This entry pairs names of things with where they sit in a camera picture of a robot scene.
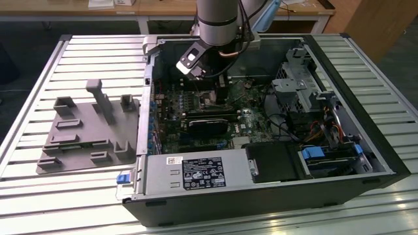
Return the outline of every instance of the desk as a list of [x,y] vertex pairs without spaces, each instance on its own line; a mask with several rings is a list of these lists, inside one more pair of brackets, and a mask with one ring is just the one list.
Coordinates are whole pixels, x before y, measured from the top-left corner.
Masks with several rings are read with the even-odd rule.
[[[148,21],[194,20],[196,0],[136,0],[132,6],[88,10],[88,0],[0,0],[0,21],[138,21],[140,33],[150,34]],[[318,0],[293,4],[281,9],[275,21],[315,21],[311,33],[322,33],[334,10],[325,9]]]
[[88,0],[0,0],[0,21],[138,21],[139,2],[90,10]]
[[[326,9],[318,0],[307,0],[289,5],[287,13],[279,9],[275,21],[315,21],[311,33],[322,33],[335,10]],[[138,23],[142,34],[150,34],[148,21],[192,21],[196,13],[196,0],[140,0]]]

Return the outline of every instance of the blue latch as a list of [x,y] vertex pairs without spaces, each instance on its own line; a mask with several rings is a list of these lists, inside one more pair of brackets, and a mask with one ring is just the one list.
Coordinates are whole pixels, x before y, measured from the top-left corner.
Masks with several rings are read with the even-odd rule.
[[363,153],[363,149],[361,148],[361,145],[359,145],[359,144],[354,145],[354,149],[355,149],[355,151],[357,151],[358,154],[362,154],[362,153]]
[[325,152],[321,147],[309,147],[302,150],[303,159],[325,157]]
[[131,183],[131,173],[119,175],[116,178],[116,183],[119,185],[130,184]]

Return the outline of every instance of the floor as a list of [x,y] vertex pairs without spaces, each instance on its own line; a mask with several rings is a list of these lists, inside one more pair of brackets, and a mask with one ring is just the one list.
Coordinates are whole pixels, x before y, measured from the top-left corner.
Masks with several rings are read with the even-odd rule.
[[[188,33],[191,22],[150,23],[151,33]],[[31,88],[63,34],[138,34],[135,22],[60,22],[46,31],[42,23],[0,23],[0,42],[19,67],[17,80],[0,85],[0,141],[25,102]],[[401,92],[418,107],[418,18],[378,64]]]

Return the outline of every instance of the power supply label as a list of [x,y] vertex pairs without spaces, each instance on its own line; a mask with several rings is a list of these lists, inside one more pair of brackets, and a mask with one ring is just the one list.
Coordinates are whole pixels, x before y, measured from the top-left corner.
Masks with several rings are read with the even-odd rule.
[[226,187],[220,157],[183,160],[182,167],[186,190]]

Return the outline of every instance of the slotted aluminum surface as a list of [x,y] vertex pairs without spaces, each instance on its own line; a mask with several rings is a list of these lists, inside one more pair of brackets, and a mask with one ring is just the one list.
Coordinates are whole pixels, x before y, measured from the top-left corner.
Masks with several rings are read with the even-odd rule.
[[140,35],[74,36],[60,42],[42,74],[40,92],[16,128],[0,172],[0,234],[411,234],[418,227],[418,124],[415,110],[366,59],[338,35],[315,36],[331,62],[394,146],[413,175],[345,205],[323,209],[146,228],[116,199],[119,172],[131,166],[38,175],[36,160],[55,115],[56,96],[91,102],[87,79],[103,80],[111,99],[142,98],[144,66]]

